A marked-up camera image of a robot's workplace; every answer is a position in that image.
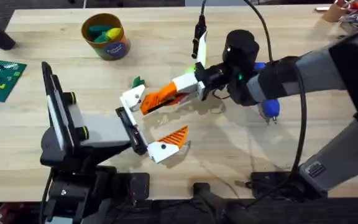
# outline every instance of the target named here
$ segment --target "green block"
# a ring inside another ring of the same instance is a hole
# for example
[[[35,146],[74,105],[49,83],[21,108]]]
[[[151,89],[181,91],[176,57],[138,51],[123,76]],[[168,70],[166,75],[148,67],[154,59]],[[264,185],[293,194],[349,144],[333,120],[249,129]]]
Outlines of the green block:
[[[25,68],[26,65],[21,63],[0,60],[0,102],[6,101]]]
[[[88,32],[92,38],[97,38],[102,32],[107,32],[109,29],[112,29],[112,26],[91,26],[89,27]]]
[[[109,41],[110,38],[107,36],[106,32],[102,32],[102,34],[94,40],[95,43],[103,43]]]
[[[144,80],[140,79],[140,77],[136,77],[132,84],[132,88],[135,88],[135,87],[138,87],[138,86],[144,85],[144,84],[145,84]]]

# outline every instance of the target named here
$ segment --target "table surface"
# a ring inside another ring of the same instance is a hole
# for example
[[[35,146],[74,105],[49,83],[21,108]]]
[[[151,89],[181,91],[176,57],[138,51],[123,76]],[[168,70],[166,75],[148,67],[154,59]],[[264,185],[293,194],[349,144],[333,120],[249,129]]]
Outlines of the table surface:
[[[275,59],[302,55],[336,40],[344,31],[313,12],[316,5],[260,6]],[[17,10],[7,33],[17,41],[0,60],[26,63],[23,76],[0,103],[0,201],[40,200],[48,167],[40,165],[40,139],[48,128],[41,61],[53,68],[66,91],[74,91],[83,113],[115,116],[119,96],[140,75],[147,91],[166,85],[194,63],[190,57],[198,7],[136,9]],[[122,60],[98,58],[83,40],[80,27],[90,16],[117,15],[132,43]],[[265,34],[249,7],[208,7],[208,65],[219,63],[225,38],[234,29],[250,30],[260,45],[258,61],[267,61]],[[308,129],[302,161],[318,152],[351,121],[355,109],[345,91],[307,94]],[[208,182],[222,197],[250,198],[241,182],[253,171],[288,170],[300,130],[300,99],[280,99],[278,124],[267,126],[255,107],[230,99],[164,107],[147,116],[137,113],[149,142],[184,125],[187,140],[180,153],[161,164],[132,149],[103,164],[121,172],[148,172],[151,199],[190,197],[194,182]],[[358,197],[358,177],[336,187],[330,197]]]

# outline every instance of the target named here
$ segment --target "blue connector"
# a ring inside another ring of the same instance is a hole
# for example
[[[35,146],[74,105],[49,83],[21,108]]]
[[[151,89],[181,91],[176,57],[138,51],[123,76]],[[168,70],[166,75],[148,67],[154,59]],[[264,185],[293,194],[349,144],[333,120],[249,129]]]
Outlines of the blue connector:
[[[254,70],[256,72],[260,72],[261,69],[265,67],[263,62],[256,62],[254,66]],[[269,124],[270,119],[277,124],[277,116],[280,114],[280,103],[277,99],[274,100],[266,100],[258,104],[259,114],[261,117],[265,118],[266,123]]]

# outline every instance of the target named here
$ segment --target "white bracket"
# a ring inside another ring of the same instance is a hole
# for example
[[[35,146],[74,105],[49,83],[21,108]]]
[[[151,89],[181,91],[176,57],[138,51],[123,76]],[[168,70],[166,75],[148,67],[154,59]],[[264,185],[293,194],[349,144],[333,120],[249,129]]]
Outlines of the white bracket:
[[[124,92],[119,99],[132,125],[139,132],[144,144],[147,145],[147,152],[149,153],[149,157],[153,159],[154,162],[159,163],[164,159],[169,158],[170,156],[177,153],[179,151],[179,147],[173,144],[166,144],[163,142],[152,142],[150,144],[147,144],[146,138],[144,137],[142,131],[139,129],[136,120],[132,115],[132,112],[139,110],[139,106],[143,100],[144,90],[145,86],[140,85]]]

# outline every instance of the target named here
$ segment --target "wire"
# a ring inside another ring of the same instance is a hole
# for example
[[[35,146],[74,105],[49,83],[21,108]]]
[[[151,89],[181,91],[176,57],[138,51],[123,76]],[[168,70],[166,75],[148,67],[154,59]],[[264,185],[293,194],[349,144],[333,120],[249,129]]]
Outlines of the wire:
[[[270,44],[270,36],[269,36],[269,31],[266,26],[266,22],[265,22],[264,18],[262,17],[262,15],[259,13],[259,11],[255,8],[254,5],[252,5],[248,0],[244,0],[244,1],[251,7],[252,10],[254,10],[254,12],[257,14],[260,21],[262,22],[262,25],[264,27],[265,34],[266,34],[268,57],[269,57],[269,60],[272,62],[273,61],[272,46]],[[305,92],[305,86],[303,84],[302,76],[301,76],[299,69],[297,67],[294,67],[294,69],[295,69],[296,77],[298,79],[298,86],[299,86],[300,99],[301,99],[301,128],[300,128],[300,134],[299,134],[298,147],[296,149],[296,155],[295,155],[295,159],[294,159],[294,162],[293,162],[293,165],[291,168],[290,175],[282,183],[271,188],[269,191],[263,193],[261,196],[257,197],[255,200],[253,200],[251,203],[244,205],[244,204],[238,202],[238,204],[240,206],[244,207],[245,209],[250,208],[251,206],[253,206],[256,203],[258,203],[259,201],[261,201],[266,196],[269,196],[270,194],[276,192],[278,189],[283,187],[290,180],[290,177],[295,175],[298,171],[298,166],[299,166],[300,159],[302,156],[303,145],[305,143],[305,136],[306,136],[307,107],[306,107],[306,92]]]
[[[212,95],[213,95],[215,98],[220,99],[220,100],[224,100],[224,99],[227,99],[227,98],[229,98],[229,97],[230,97],[230,95],[225,96],[225,97],[223,97],[223,98],[222,98],[222,97],[220,97],[220,96],[217,96],[217,95],[216,95],[216,93],[215,93],[215,92],[216,92],[216,90],[217,90],[217,89],[215,89],[214,91],[212,91]]]
[[[40,206],[40,214],[39,214],[39,224],[43,224],[44,223],[44,208],[45,208],[45,203],[47,200],[47,195],[48,195],[48,190],[50,187],[50,183],[52,181],[52,176],[53,176],[53,170],[52,168],[49,170],[49,176],[47,179],[47,183],[45,184],[45,188],[44,188],[44,193],[42,194],[42,200],[41,200],[41,206]]]
[[[261,201],[266,196],[274,193],[281,187],[283,187],[289,180],[290,177],[295,175],[298,172],[298,166],[301,160],[302,152],[303,152],[303,145],[305,143],[305,136],[306,136],[306,126],[307,126],[307,106],[306,106],[306,91],[305,86],[303,84],[303,78],[299,72],[299,69],[295,67],[295,73],[296,77],[298,79],[298,86],[299,86],[299,92],[300,92],[300,98],[301,98],[301,129],[299,133],[299,141],[298,141],[298,148],[296,150],[295,159],[293,161],[292,169],[290,172],[290,175],[287,177],[286,180],[284,180],[281,184],[278,184],[276,187],[272,188],[271,190],[265,192],[261,196],[257,197],[255,200],[253,200],[251,203],[247,205],[241,204],[245,209],[248,209],[249,207],[255,205],[259,201]]]
[[[204,15],[205,3],[206,3],[206,0],[204,0],[201,5],[201,15]]]
[[[265,30],[265,34],[266,34],[266,41],[267,41],[267,52],[268,52],[268,60],[270,62],[273,61],[273,56],[272,56],[272,45],[270,43],[270,36],[269,36],[269,31],[267,30],[267,26],[266,26],[266,22],[265,19],[263,18],[263,16],[260,14],[260,12],[258,11],[258,9],[255,8],[255,6],[249,2],[248,0],[244,0],[249,7],[251,7],[252,10],[254,10],[254,12],[256,13],[256,15],[259,17],[260,21],[262,22],[262,25],[264,27]]]

